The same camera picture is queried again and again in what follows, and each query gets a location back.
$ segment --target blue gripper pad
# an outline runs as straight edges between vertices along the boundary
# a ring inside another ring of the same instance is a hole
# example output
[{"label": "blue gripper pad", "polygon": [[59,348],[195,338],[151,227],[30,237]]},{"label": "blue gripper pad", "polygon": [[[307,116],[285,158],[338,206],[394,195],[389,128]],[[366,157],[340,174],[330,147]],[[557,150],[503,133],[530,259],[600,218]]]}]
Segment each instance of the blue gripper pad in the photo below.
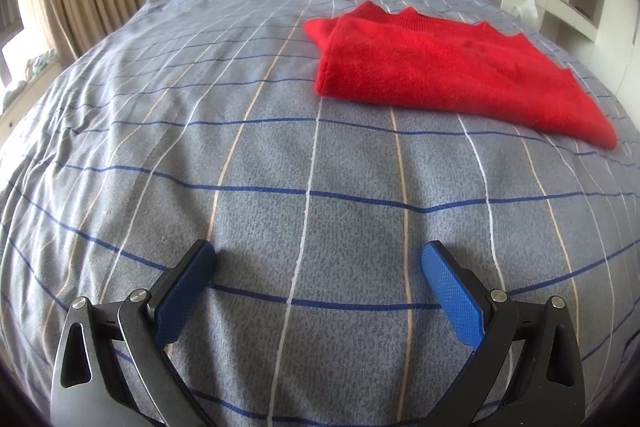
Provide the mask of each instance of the blue gripper pad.
[{"label": "blue gripper pad", "polygon": [[167,292],[156,309],[154,342],[159,348],[174,343],[200,294],[206,288],[216,267],[216,252],[211,243],[204,242],[189,266]]},{"label": "blue gripper pad", "polygon": [[422,250],[422,272],[447,314],[458,340],[478,349],[484,337],[482,310],[431,243],[427,243]]}]

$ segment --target red sweater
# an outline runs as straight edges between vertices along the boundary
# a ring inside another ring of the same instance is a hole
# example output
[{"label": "red sweater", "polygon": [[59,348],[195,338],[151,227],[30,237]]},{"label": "red sweater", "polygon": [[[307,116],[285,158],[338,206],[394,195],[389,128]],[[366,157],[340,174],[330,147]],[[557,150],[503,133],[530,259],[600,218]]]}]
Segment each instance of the red sweater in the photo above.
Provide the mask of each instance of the red sweater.
[{"label": "red sweater", "polygon": [[355,102],[480,114],[613,149],[613,126],[523,34],[481,22],[396,15],[370,1],[305,32],[321,50],[316,93]]}]

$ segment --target metal screw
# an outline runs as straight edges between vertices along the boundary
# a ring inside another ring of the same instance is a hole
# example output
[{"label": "metal screw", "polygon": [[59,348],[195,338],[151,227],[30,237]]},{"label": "metal screw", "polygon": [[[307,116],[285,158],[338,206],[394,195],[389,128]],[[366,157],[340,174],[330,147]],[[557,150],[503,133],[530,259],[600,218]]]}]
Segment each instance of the metal screw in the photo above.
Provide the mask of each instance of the metal screw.
[{"label": "metal screw", "polygon": [[561,310],[562,308],[564,308],[564,301],[562,300],[562,297],[554,295],[553,297],[551,297],[551,305],[554,308],[558,308],[559,310]]},{"label": "metal screw", "polygon": [[502,290],[491,290],[491,299],[495,302],[505,302],[507,300],[507,294]]},{"label": "metal screw", "polygon": [[146,290],[142,288],[133,290],[131,292],[131,295],[129,296],[129,299],[131,299],[131,302],[142,302],[146,299]]},{"label": "metal screw", "polygon": [[86,304],[86,297],[76,297],[71,303],[71,307],[75,310],[81,310]]}]

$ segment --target plastic bag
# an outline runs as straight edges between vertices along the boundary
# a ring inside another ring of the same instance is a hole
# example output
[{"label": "plastic bag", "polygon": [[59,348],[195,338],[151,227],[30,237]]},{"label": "plastic bag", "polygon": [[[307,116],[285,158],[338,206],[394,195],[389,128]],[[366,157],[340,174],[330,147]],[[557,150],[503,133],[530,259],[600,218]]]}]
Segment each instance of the plastic bag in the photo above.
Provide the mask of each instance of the plastic bag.
[{"label": "plastic bag", "polygon": [[535,0],[526,0],[517,5],[513,9],[514,15],[532,28],[537,29],[538,25],[538,8],[536,8]]}]

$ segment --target blue checkered bed cover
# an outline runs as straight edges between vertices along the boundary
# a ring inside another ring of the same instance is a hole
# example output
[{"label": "blue checkered bed cover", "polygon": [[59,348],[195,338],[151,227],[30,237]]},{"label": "blue checkered bed cover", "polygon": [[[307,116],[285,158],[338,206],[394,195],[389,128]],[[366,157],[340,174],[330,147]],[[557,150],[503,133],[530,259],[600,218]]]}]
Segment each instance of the blue checkered bed cover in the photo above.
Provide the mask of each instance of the blue checkered bed cover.
[{"label": "blue checkered bed cover", "polygon": [[149,287],[202,237],[218,268],[168,352],[219,425],[425,416],[470,354],[420,273],[430,239],[488,287],[561,295],[589,411],[606,396],[640,325],[638,131],[585,67],[487,0],[372,1],[525,32],[573,70],[617,149],[321,99],[302,23],[363,1],[149,0],[20,122],[0,168],[1,325],[43,411],[70,302]]}]

